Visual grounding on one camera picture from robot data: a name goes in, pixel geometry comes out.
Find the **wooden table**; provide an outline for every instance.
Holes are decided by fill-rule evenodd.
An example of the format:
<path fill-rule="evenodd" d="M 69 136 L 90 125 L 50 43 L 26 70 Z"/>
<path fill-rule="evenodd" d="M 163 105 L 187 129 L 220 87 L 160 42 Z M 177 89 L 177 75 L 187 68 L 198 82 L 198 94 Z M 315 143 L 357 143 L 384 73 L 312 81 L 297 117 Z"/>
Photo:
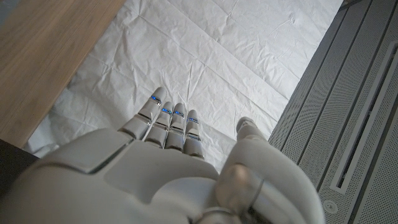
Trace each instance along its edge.
<path fill-rule="evenodd" d="M 22 0 L 0 29 L 0 139 L 23 147 L 125 0 Z"/>

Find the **white fabric sheet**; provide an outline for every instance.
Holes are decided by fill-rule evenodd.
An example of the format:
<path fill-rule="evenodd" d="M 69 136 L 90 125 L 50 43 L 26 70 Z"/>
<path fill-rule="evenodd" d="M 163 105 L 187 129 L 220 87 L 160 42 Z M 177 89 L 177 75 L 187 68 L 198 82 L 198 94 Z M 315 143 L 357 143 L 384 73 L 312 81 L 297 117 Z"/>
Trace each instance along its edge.
<path fill-rule="evenodd" d="M 198 111 L 218 171 L 235 125 L 268 138 L 341 1 L 127 0 L 29 139 L 38 156 L 98 128 L 120 128 L 158 87 Z"/>

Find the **metal grille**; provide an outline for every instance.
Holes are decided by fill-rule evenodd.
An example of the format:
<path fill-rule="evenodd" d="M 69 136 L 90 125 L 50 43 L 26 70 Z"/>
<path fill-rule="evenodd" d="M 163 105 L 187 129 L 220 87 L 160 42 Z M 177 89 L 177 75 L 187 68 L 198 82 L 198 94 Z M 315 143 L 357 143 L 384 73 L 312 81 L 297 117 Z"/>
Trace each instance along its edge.
<path fill-rule="evenodd" d="M 369 138 L 367 142 L 367 148 L 364 149 L 361 158 L 359 159 L 359 162 L 356 166 L 354 175 L 351 179 L 351 182 L 348 186 L 347 192 L 345 195 L 342 195 L 338 192 L 335 192 L 334 190 L 330 189 L 330 184 L 333 179 L 333 176 L 337 170 L 338 164 L 340 163 L 341 157 L 343 155 L 343 152 L 346 148 L 346 145 L 348 143 L 348 140 L 353 132 L 353 128 L 356 124 L 356 121 L 359 117 L 359 114 L 364 106 L 364 102 L 366 101 L 366 98 L 368 97 L 368 93 L 370 91 L 370 88 L 374 82 L 374 79 L 380 69 L 381 62 L 386 54 L 386 50 L 389 46 L 389 44 L 398 39 L 398 10 L 395 9 L 394 16 L 391 19 L 389 28 L 384 36 L 384 40 L 382 41 L 382 44 L 379 48 L 379 52 L 377 53 L 376 58 L 374 59 L 373 65 L 369 71 L 369 75 L 367 77 L 367 80 L 361 90 L 361 94 L 356 102 L 356 105 L 354 107 L 354 110 L 351 114 L 351 117 L 348 121 L 347 126 L 345 127 L 344 133 L 342 135 L 342 138 L 340 140 L 340 144 L 335 152 L 334 158 L 330 164 L 329 170 L 326 173 L 325 180 L 322 183 L 322 186 L 320 188 L 319 194 L 321 197 L 321 200 L 332 200 L 338 205 L 338 212 L 336 214 L 329 214 L 325 213 L 326 220 L 328 223 L 346 223 L 348 221 L 349 216 L 351 215 L 351 211 L 353 209 L 354 203 L 356 201 L 356 197 L 358 196 L 358 192 L 360 190 L 360 187 L 362 185 L 362 181 L 364 179 L 364 176 L 366 175 L 366 172 L 364 170 L 365 165 L 368 163 L 368 156 L 370 154 L 370 146 L 374 146 L 374 142 L 371 142 L 372 139 Z M 384 107 L 389 105 L 389 102 L 383 102 Z M 381 115 L 378 115 L 375 124 L 380 122 L 380 119 L 382 119 Z M 373 130 L 369 136 L 374 136 L 374 132 L 376 131 L 377 126 L 373 127 Z"/>
<path fill-rule="evenodd" d="M 369 3 L 369 0 L 361 1 L 348 9 L 335 41 L 331 45 L 331 49 L 305 100 L 297 121 L 287 138 L 282 152 L 294 162 L 299 161 L 302 151 L 307 146 L 322 112 L 323 105 L 328 98 L 330 90 L 333 88 L 333 84 L 356 37 L 357 30 L 362 23 Z M 311 172 L 313 170 L 307 172 L 307 175 L 311 176 Z"/>
<path fill-rule="evenodd" d="M 308 142 L 299 165 L 315 187 L 321 181 L 339 135 L 349 118 L 382 40 L 393 6 L 391 1 L 372 3 Z"/>
<path fill-rule="evenodd" d="M 269 143 L 278 149 L 282 149 L 283 145 L 286 142 L 287 136 L 292 129 L 292 126 L 299 114 L 301 107 L 304 103 L 304 100 L 307 97 L 308 92 L 312 87 L 312 83 L 315 77 L 318 74 L 320 67 L 322 66 L 323 60 L 326 57 L 326 54 L 329 51 L 330 45 L 333 42 L 337 30 L 340 27 L 341 22 L 344 19 L 347 9 L 342 10 L 337 13 L 335 19 L 331 23 L 329 29 L 327 30 L 324 38 L 322 39 L 317 51 L 315 51 L 311 62 L 308 64 L 307 69 L 305 70 L 303 77 L 298 83 L 294 93 L 287 103 L 285 110 L 280 117 L 277 126 L 272 132 Z"/>
<path fill-rule="evenodd" d="M 398 223 L 398 113 L 387 135 L 355 223 Z"/>

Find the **perforated metal panel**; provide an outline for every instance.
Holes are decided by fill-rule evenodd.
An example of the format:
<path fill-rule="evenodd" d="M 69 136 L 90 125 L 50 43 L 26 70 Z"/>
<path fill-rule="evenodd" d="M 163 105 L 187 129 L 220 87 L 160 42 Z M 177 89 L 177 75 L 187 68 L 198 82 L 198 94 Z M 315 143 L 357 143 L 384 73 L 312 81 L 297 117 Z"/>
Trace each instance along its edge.
<path fill-rule="evenodd" d="M 317 77 L 320 67 L 329 51 L 330 45 L 335 39 L 337 31 L 344 19 L 347 9 L 344 9 L 337 13 L 335 19 L 331 23 L 329 29 L 327 30 L 325 36 L 323 37 L 317 51 L 315 51 L 311 62 L 308 64 L 307 69 L 305 69 L 303 77 L 298 83 L 296 89 L 294 90 L 290 101 L 287 103 L 282 116 L 277 123 L 274 131 L 272 132 L 269 143 L 278 149 L 282 149 L 289 136 L 290 130 L 295 123 L 297 116 L 304 104 L 304 101 L 310 91 L 312 84 Z"/>
<path fill-rule="evenodd" d="M 299 166 L 315 187 L 320 184 L 345 128 L 393 8 L 393 1 L 373 1 L 371 4 L 308 142 Z"/>
<path fill-rule="evenodd" d="M 328 95 L 344 64 L 369 4 L 369 0 L 363 0 L 348 9 L 328 55 L 282 149 L 282 152 L 294 162 L 300 160 L 302 152 L 307 146 L 308 140 L 312 135 Z"/>
<path fill-rule="evenodd" d="M 331 181 L 336 173 L 337 167 L 340 163 L 340 160 L 342 158 L 342 155 L 346 149 L 348 140 L 353 132 L 354 126 L 359 118 L 359 114 L 364 107 L 364 102 L 366 101 L 366 98 L 368 97 L 368 93 L 373 85 L 373 82 L 375 80 L 375 77 L 380 69 L 381 62 L 386 54 L 387 48 L 389 44 L 398 39 L 398 9 L 395 8 L 394 15 L 391 19 L 391 22 L 389 24 L 388 30 L 384 36 L 384 40 L 382 41 L 382 44 L 379 48 L 379 51 L 376 55 L 376 58 L 374 59 L 374 62 L 372 64 L 372 67 L 369 71 L 369 75 L 366 79 L 366 82 L 361 90 L 361 93 L 356 101 L 356 105 L 354 107 L 354 110 L 349 118 L 349 121 L 344 129 L 344 133 L 340 139 L 339 145 L 337 147 L 337 150 L 334 154 L 334 158 L 329 166 L 329 170 L 326 173 L 325 179 L 322 183 L 322 186 L 320 187 L 319 194 L 321 197 L 322 202 L 325 200 L 332 200 L 338 205 L 338 212 L 336 214 L 330 214 L 330 213 L 325 213 L 326 220 L 328 223 L 347 223 L 351 212 L 353 210 L 353 207 L 355 205 L 356 199 L 358 197 L 360 188 L 363 183 L 363 179 L 366 176 L 366 167 L 370 163 L 369 156 L 371 154 L 372 149 L 374 149 L 377 146 L 377 142 L 375 137 L 377 136 L 377 131 L 382 131 L 381 127 L 381 121 L 383 118 L 385 119 L 385 114 L 383 111 L 387 111 L 388 106 L 390 106 L 391 103 L 391 96 L 393 95 L 393 92 L 390 91 L 388 94 L 386 94 L 386 100 L 383 101 L 382 107 L 379 109 L 380 113 L 377 115 L 374 127 L 371 130 L 371 133 L 369 135 L 369 139 L 366 142 L 366 146 L 363 149 L 363 152 L 361 154 L 361 157 L 359 158 L 359 161 L 356 165 L 355 172 L 350 180 L 349 186 L 347 188 L 346 193 L 343 195 L 341 193 L 338 193 L 330 188 Z M 392 85 L 397 85 L 396 80 L 392 82 Z"/>
<path fill-rule="evenodd" d="M 379 72 L 387 65 L 384 57 L 392 57 L 389 45 L 398 40 L 396 2 L 361 1 L 348 9 L 311 90 L 296 89 L 294 94 L 304 99 L 291 98 L 270 138 L 299 162 L 322 203 L 336 203 L 336 213 L 325 212 L 327 223 L 398 223 L 398 121 L 389 126 L 396 110 L 398 68 L 393 64 L 390 73 L 382 72 L 389 80 Z M 356 35 L 347 26 L 360 17 L 364 20 Z"/>
<path fill-rule="evenodd" d="M 354 223 L 398 223 L 398 113 L 380 151 Z"/>

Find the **black object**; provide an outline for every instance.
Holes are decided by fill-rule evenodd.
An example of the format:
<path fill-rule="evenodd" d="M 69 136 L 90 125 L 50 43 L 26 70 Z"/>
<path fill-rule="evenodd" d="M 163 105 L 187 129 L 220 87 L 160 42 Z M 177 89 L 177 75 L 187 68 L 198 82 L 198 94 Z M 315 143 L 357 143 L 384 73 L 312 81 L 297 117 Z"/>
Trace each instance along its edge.
<path fill-rule="evenodd" d="M 0 139 L 0 199 L 11 184 L 38 157 Z"/>

